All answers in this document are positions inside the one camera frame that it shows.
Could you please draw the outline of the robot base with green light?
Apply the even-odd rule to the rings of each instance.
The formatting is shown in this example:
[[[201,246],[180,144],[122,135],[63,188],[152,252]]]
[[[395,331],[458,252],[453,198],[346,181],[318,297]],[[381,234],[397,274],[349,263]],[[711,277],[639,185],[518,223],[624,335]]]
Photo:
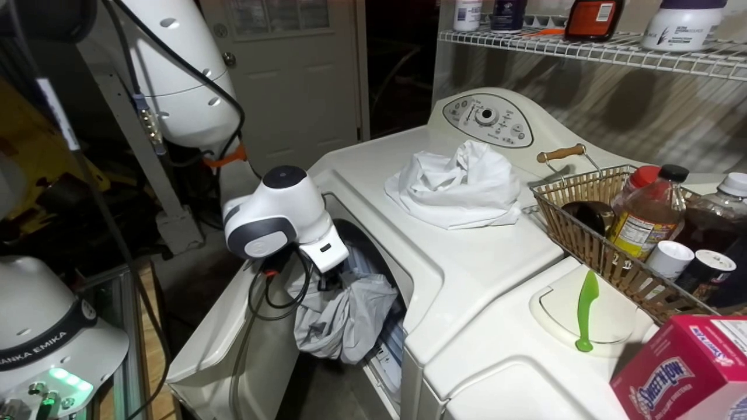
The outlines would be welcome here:
[[[85,412],[126,354],[129,335],[43,260],[0,260],[0,420]]]

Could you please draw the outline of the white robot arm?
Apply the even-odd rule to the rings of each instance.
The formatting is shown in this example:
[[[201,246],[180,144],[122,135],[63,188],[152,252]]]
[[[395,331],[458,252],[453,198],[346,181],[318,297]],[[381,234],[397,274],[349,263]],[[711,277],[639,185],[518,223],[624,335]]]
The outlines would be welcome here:
[[[251,171],[241,144],[245,113],[195,0],[2,0],[2,20],[28,63],[35,63],[31,41],[73,43],[86,65],[111,60],[131,74],[131,105],[112,107],[118,119],[203,151],[216,174]],[[223,224],[230,249],[243,260],[297,247],[321,274],[349,260],[322,196],[297,167],[271,169],[253,193],[230,198]]]

